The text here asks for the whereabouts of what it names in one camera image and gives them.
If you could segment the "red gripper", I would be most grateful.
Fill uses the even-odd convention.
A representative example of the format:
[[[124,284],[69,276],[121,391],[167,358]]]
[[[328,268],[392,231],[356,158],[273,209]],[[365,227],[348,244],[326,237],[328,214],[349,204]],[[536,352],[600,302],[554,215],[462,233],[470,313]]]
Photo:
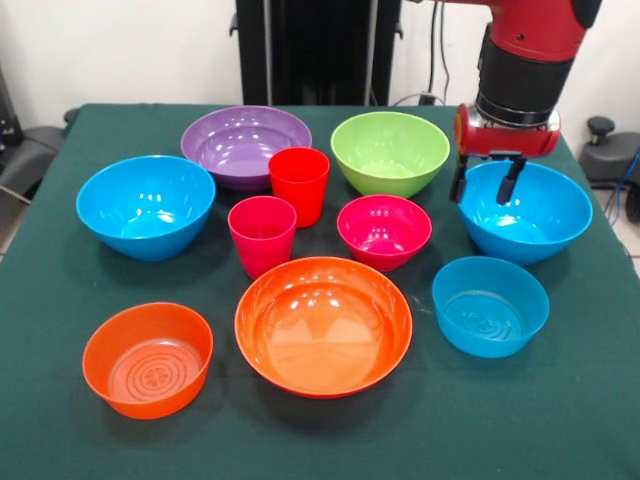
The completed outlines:
[[[496,197],[499,205],[505,205],[511,201],[526,159],[548,156],[555,149],[560,139],[561,120],[559,112],[554,110],[542,126],[513,128],[485,119],[473,104],[462,104],[456,110],[453,126],[459,155],[449,199],[454,203],[463,199],[469,156],[497,158],[517,154],[523,158],[511,160]]]

